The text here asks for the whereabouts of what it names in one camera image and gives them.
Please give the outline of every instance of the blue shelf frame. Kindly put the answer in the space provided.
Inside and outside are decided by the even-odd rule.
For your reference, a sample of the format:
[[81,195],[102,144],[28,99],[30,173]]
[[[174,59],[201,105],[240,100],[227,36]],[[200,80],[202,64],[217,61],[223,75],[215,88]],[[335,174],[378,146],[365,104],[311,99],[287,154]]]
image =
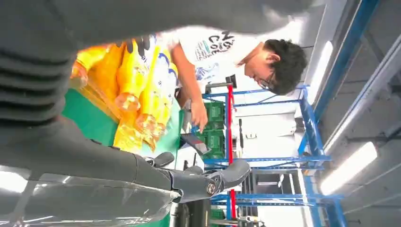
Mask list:
[[[262,170],[321,170],[323,169],[322,163],[325,161],[330,161],[330,156],[326,156],[323,150],[322,139],[317,127],[317,121],[314,115],[313,108],[308,102],[308,86],[297,87],[299,90],[298,99],[290,99],[285,101],[271,101],[276,95],[271,95],[268,98],[264,98],[261,101],[250,104],[234,104],[234,108],[255,106],[255,105],[272,105],[272,104],[285,104],[285,103],[298,103],[301,109],[302,117],[305,124],[305,136],[303,137],[301,144],[299,146],[298,157],[272,157],[272,158],[242,158],[248,162],[266,162],[264,166],[252,167],[252,169],[262,169]],[[268,92],[266,89],[251,90],[251,91],[238,91],[233,92],[233,95],[244,95],[244,94],[254,94]],[[228,93],[219,94],[204,94],[203,98],[210,101],[218,101],[214,98],[224,97],[225,103],[228,103]],[[226,114],[228,113],[229,107],[225,106]],[[222,159],[205,159],[204,163],[206,165],[205,170],[212,169],[223,169],[228,165],[228,138],[226,137],[226,158]],[[303,156],[303,152],[309,146],[311,151],[311,156]],[[271,161],[283,161],[281,164],[269,165],[268,162]],[[301,194],[237,194],[235,197],[237,206],[245,207],[257,207],[257,206],[299,206],[299,207],[309,207],[312,215],[312,221],[315,227],[321,227],[320,215],[318,212],[319,207],[322,208],[332,208],[335,212],[331,213],[329,216],[331,219],[338,220],[338,222],[343,223],[340,220],[345,220],[342,213],[339,213],[341,209],[339,195],[325,196],[322,194],[316,194],[313,190],[313,185],[311,183],[310,176],[304,176],[306,195]],[[280,201],[271,202],[272,199],[280,199]],[[217,195],[211,199],[212,205],[224,205],[227,206],[227,219],[231,218],[231,204],[230,204],[229,194]]]

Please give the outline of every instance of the plastic bottle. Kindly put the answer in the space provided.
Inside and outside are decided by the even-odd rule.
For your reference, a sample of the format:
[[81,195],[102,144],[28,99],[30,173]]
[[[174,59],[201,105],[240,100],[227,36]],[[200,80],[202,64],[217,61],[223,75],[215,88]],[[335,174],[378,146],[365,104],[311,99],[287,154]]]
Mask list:
[[138,46],[135,41],[132,44],[132,53],[124,49],[122,64],[116,74],[120,90],[115,103],[125,111],[139,109],[139,96],[148,82],[148,72],[138,54]]
[[153,137],[156,141],[164,135],[168,120],[170,119],[177,75],[177,67],[173,63],[170,63],[170,69],[166,80],[167,83],[163,89],[163,108],[159,111],[159,115],[157,116],[157,126],[153,133]]
[[87,85],[88,71],[106,55],[109,45],[94,46],[78,52],[72,67],[70,87],[79,89]]
[[135,128],[137,117],[138,113],[136,111],[122,113],[122,118],[114,136],[113,146],[134,154],[138,154],[141,151],[142,135]]
[[117,111],[114,100],[118,95],[116,72],[121,65],[124,49],[125,45],[118,47],[112,44],[104,58],[96,62],[88,73],[89,86],[98,93],[114,114]]
[[149,73],[148,84],[139,97],[141,108],[136,124],[138,130],[144,135],[151,135],[156,128],[155,115],[158,113],[158,107],[160,106],[160,89],[163,86],[160,76],[167,75],[168,65],[168,57],[160,53]]

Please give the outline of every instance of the green plastic crate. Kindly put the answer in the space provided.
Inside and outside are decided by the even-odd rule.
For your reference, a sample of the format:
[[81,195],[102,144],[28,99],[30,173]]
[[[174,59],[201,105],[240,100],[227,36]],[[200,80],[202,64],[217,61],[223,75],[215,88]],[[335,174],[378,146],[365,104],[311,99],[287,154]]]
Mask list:
[[209,121],[224,121],[224,103],[205,103]]
[[214,219],[214,220],[223,220],[224,219],[224,212],[223,212],[223,210],[220,210],[220,209],[212,209],[211,210],[211,219]]
[[222,129],[224,129],[224,121],[216,121],[216,122],[209,121],[206,124],[204,130],[209,131],[209,130],[222,130]]
[[202,160],[203,159],[220,159],[220,158],[224,158],[223,154],[209,154],[207,153],[206,155],[202,156]]
[[224,149],[224,133],[222,130],[203,131],[202,134],[195,134],[211,149]]
[[224,148],[224,133],[222,130],[208,131],[207,145],[211,149]]

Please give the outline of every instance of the green table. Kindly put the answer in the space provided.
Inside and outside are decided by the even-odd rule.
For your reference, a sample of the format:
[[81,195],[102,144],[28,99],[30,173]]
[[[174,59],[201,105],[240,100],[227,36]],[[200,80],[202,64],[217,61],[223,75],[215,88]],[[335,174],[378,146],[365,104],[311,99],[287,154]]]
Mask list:
[[[113,144],[114,135],[117,130],[116,122],[94,106],[89,100],[84,98],[79,92],[73,89],[68,91],[65,98],[66,105],[62,112],[65,117],[72,119],[87,138],[97,140],[107,146]],[[167,134],[160,138],[154,153],[146,144],[144,144],[139,154],[146,157],[155,157],[158,154],[168,151],[176,157],[180,142],[181,127],[182,117],[180,117],[180,106],[177,101],[174,100],[171,110],[171,119],[166,127]],[[141,226],[167,227],[169,221],[170,216],[167,215],[159,222]]]

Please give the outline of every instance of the screw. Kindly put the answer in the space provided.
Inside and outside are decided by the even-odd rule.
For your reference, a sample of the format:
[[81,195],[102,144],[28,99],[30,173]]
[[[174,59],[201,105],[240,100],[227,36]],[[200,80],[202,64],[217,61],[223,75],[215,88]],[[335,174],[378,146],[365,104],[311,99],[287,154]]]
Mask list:
[[207,187],[207,192],[209,195],[213,195],[216,192],[216,185],[214,183],[209,183]]

